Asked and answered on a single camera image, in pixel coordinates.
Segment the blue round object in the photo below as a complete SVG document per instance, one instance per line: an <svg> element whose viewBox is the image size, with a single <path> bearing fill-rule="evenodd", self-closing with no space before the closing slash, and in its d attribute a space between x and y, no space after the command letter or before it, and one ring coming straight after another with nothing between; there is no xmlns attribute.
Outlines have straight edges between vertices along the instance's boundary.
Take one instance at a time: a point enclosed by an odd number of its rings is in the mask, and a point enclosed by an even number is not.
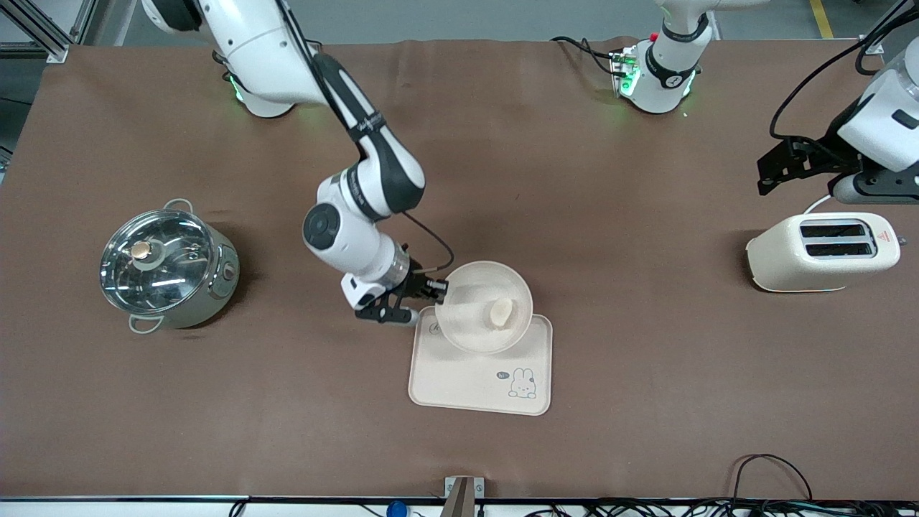
<svg viewBox="0 0 919 517"><path fill-rule="evenodd" d="M400 500L395 500L386 507L386 517L408 517L408 507Z"/></svg>

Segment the pot handle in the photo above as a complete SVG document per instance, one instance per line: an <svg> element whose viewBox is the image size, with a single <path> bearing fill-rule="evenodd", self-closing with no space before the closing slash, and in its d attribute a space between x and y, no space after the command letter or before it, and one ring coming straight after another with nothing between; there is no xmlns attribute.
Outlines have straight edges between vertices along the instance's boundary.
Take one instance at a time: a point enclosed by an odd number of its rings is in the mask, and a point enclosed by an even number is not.
<svg viewBox="0 0 919 517"><path fill-rule="evenodd" d="M186 204L188 205L188 213L195 213L195 208L191 206L191 201L185 198L175 198L174 200L167 201L166 204L163 205L163 210L172 208L173 205L177 205L177 204Z"/></svg>
<svg viewBox="0 0 919 517"><path fill-rule="evenodd" d="M130 315L128 316L128 328L130 328L130 331L133 332L134 334L150 334L151 332L155 332L163 324L164 319L165 319L165 316L150 317L150 316ZM137 328L138 321L155 321L156 324L153 325L153 327L148 328L146 330L140 330Z"/></svg>

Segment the white cable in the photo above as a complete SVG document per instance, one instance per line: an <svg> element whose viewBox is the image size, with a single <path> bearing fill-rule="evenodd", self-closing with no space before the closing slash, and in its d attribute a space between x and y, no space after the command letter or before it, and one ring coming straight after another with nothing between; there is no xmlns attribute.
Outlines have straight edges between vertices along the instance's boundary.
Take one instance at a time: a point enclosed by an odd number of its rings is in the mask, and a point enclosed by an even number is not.
<svg viewBox="0 0 919 517"><path fill-rule="evenodd" d="M814 202L811 204L811 206L807 207L807 210L804 211L804 214L803 214L803 215L807 215L808 213L813 212L813 209L817 208L818 206L821 205L821 203L823 203L824 201L826 201L826 200L828 200L828 199L830 199L830 198L832 198L832 197L833 197L832 194L827 194L827 195L823 196L822 198L820 198L819 200L814 201Z"/></svg>

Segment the pot lid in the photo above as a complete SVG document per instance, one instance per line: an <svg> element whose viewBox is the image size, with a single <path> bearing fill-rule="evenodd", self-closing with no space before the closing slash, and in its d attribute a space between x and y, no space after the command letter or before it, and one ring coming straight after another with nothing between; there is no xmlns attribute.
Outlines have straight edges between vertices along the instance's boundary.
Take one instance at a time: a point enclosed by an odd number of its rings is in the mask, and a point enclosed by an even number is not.
<svg viewBox="0 0 919 517"><path fill-rule="evenodd" d="M142 213L122 226L102 252L102 293L133 314L162 312L194 294L210 270L213 239L181 210Z"/></svg>

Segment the yellow floor line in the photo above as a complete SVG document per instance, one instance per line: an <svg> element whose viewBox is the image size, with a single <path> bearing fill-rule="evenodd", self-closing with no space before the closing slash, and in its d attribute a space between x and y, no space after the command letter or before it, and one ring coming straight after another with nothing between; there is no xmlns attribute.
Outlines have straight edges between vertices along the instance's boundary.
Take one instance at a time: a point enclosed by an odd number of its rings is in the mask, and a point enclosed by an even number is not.
<svg viewBox="0 0 919 517"><path fill-rule="evenodd" d="M826 17L826 11L823 10L821 0L811 0L811 11L813 17L817 20L817 28L820 29L820 37L827 39L833 37L833 30L830 29L830 20Z"/></svg>

